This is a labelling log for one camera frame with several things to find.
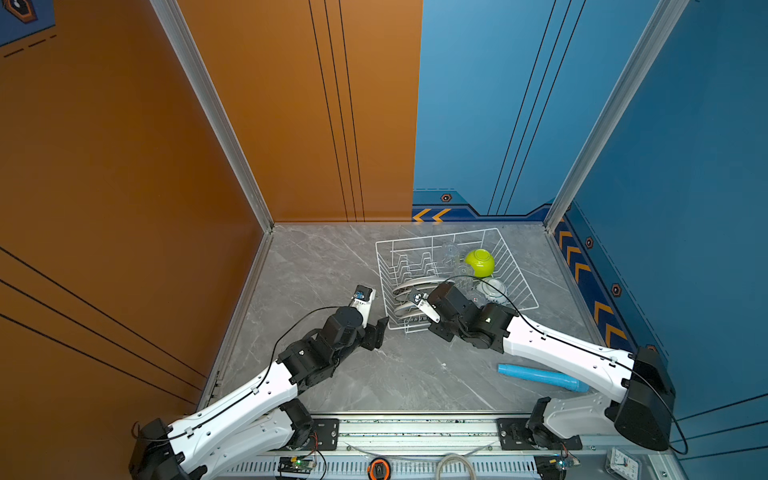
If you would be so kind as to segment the white wire dish rack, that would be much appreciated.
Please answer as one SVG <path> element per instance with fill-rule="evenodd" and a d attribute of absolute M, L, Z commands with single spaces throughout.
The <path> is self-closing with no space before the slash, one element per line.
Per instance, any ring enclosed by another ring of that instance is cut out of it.
<path fill-rule="evenodd" d="M 447 241 L 459 245 L 461 260 L 451 268 L 440 263 L 439 249 Z M 495 271 L 491 277 L 500 280 L 507 289 L 508 304 L 522 312 L 539 308 L 539 301 L 526 279 L 506 240 L 497 228 L 442 233 L 422 237 L 378 241 L 375 244 L 385 313 L 390 318 L 389 328 L 403 333 L 417 333 L 428 329 L 430 320 L 424 317 L 395 319 L 393 310 L 408 300 L 408 293 L 393 295 L 393 289 L 401 283 L 426 276 L 444 277 L 476 305 L 489 301 L 478 290 L 480 279 L 465 262 L 467 254 L 475 249 L 486 249 L 495 258 Z"/>

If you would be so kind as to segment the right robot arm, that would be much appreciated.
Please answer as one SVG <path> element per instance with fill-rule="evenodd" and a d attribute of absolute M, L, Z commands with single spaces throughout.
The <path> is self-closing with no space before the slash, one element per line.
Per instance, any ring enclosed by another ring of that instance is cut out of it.
<path fill-rule="evenodd" d="M 537 401 L 525 424 L 534 447 L 575 448 L 584 436 L 620 435 L 648 450 L 670 448 L 678 426 L 676 392 L 655 350 L 630 352 L 580 340 L 534 322 L 511 301 L 478 307 L 450 281 L 411 297 L 440 338 L 532 360 L 591 388 L 589 395 Z"/>

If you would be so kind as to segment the green red rimmed plate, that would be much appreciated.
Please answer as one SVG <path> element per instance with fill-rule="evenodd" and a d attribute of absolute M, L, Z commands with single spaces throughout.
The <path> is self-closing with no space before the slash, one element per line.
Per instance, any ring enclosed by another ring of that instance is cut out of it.
<path fill-rule="evenodd" d="M 403 293 L 408 293 L 408 292 L 410 292 L 414 288 L 416 288 L 416 289 L 422 288 L 422 287 L 434 288 L 436 285 L 439 285 L 440 283 L 442 283 L 444 281 L 445 281 L 445 278 L 444 277 L 439 277 L 439 276 L 426 276 L 426 277 L 419 277 L 419 278 L 411 279 L 411 280 L 405 281 L 405 282 L 401 283 L 400 285 L 396 286 L 393 289 L 393 295 L 394 296 L 398 296 L 398 295 L 401 295 Z"/>

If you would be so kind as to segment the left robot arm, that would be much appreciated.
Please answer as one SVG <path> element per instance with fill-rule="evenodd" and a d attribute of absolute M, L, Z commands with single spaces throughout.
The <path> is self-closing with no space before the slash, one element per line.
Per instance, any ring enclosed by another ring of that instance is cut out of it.
<path fill-rule="evenodd" d="M 356 349 L 381 347 L 389 319 L 370 324 L 368 313 L 365 305 L 338 307 L 224 398 L 170 424 L 155 419 L 138 428 L 131 478 L 214 479 L 253 455 L 309 445 L 314 421 L 299 396 Z"/>

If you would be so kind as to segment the watermelon pattern plate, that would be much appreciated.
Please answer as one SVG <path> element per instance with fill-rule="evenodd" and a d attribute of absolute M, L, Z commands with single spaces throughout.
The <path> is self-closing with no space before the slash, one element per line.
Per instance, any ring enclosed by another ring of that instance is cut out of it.
<path fill-rule="evenodd" d="M 419 309 L 413 302 L 406 301 L 398 305 L 392 313 L 395 319 L 405 320 L 417 317 L 424 317 L 424 312 Z"/>

